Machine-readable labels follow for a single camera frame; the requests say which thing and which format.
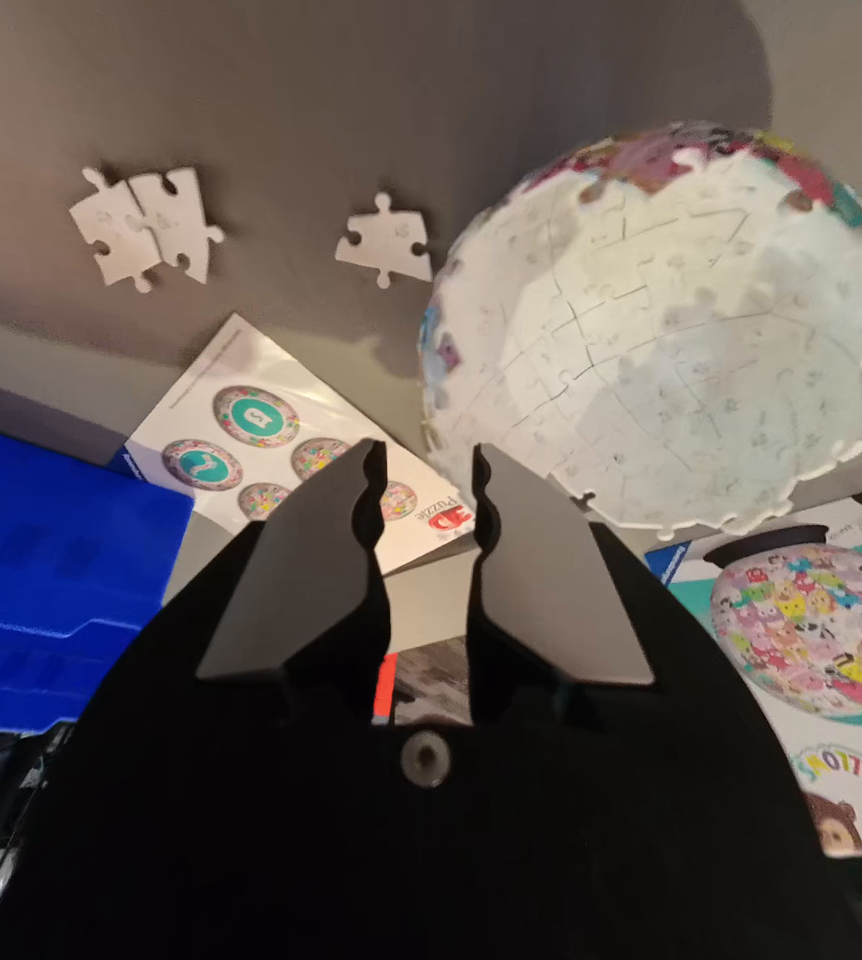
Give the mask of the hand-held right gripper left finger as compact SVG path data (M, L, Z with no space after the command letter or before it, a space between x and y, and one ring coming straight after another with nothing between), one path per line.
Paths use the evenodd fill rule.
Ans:
M258 523L198 680L269 677L352 615L371 586L387 596L375 555L387 481L386 444L363 439Z

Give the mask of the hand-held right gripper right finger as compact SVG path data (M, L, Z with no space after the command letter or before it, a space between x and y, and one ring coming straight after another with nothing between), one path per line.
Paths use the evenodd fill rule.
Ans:
M652 687L653 668L581 509L489 442L473 451L472 489L480 554L465 633L470 686Z

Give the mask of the colourful puzzle ball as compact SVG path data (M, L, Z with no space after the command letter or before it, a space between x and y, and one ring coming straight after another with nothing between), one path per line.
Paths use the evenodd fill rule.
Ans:
M606 138L465 227L417 354L466 497L491 444L614 525L748 533L862 453L862 199L757 130Z

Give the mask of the white puzzle piece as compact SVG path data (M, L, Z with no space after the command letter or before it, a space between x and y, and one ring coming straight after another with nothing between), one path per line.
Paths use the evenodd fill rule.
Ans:
M92 167L83 167L81 174L93 191L73 204L69 214L94 251L103 283L131 280L137 292L148 294L147 273L162 262L162 256L131 187L123 179L111 185Z
M146 173L127 180L143 212L143 223L158 245L162 261L182 266L191 280L205 284L210 269L211 246L225 241L224 230L207 221L200 184L194 167L165 174Z
M337 243L335 260L374 271L377 286L384 291L394 275L431 283L434 273L422 214L394 208L386 191L375 194L374 207L348 217L347 235Z

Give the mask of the puzzle instruction leaflet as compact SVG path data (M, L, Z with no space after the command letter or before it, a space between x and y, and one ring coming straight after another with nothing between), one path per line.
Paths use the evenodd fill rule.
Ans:
M386 445L389 573L470 534L460 492L239 314L162 397L111 462L177 491L231 534L265 521L301 484L365 439Z

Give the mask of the teal puzzle box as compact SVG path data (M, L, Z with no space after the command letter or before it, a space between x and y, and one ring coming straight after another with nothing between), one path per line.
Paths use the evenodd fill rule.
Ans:
M862 492L645 560L752 689L824 851L862 857Z

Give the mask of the orange plastic object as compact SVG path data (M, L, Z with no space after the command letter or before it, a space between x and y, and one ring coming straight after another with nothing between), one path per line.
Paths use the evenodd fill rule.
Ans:
M397 661L398 654L389 653L384 656L380 666L373 701L373 726L387 726L391 723Z

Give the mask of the blue plastic bin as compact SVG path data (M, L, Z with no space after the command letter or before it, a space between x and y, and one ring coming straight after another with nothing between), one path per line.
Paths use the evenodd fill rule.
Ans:
M192 511L0 434L0 733L77 720L160 610Z

